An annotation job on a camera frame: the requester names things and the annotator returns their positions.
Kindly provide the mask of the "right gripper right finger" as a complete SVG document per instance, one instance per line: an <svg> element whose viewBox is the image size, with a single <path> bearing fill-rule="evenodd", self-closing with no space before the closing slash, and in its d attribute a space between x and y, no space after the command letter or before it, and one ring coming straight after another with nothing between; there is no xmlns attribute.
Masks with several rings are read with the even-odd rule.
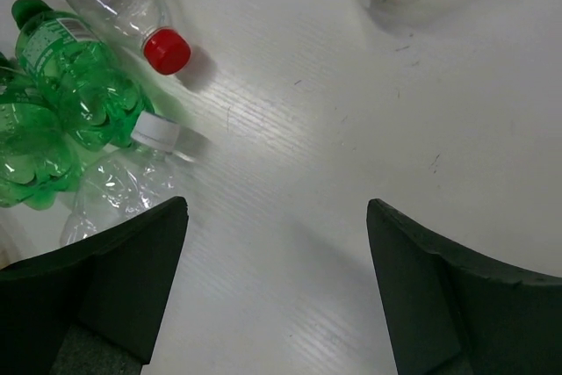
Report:
<svg viewBox="0 0 562 375"><path fill-rule="evenodd" d="M400 374L559 374L561 280L485 256L380 199L366 224Z"/></svg>

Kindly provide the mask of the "long clear bottle white cap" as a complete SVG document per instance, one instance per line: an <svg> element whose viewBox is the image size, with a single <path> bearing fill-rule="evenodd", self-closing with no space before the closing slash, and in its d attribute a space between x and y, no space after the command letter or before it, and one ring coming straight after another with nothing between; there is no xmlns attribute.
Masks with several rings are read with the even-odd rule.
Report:
<svg viewBox="0 0 562 375"><path fill-rule="evenodd" d="M83 172L60 245L116 227L171 198L188 198L190 161L177 153L180 129L169 119L142 112L131 145Z"/></svg>

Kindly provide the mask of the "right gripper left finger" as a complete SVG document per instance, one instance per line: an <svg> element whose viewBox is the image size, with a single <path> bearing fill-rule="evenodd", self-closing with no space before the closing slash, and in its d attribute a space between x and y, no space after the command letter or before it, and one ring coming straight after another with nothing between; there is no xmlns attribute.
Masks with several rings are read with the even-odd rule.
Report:
<svg viewBox="0 0 562 375"><path fill-rule="evenodd" d="M174 197L116 227L1 271L3 374L139 374L184 246Z"/></svg>

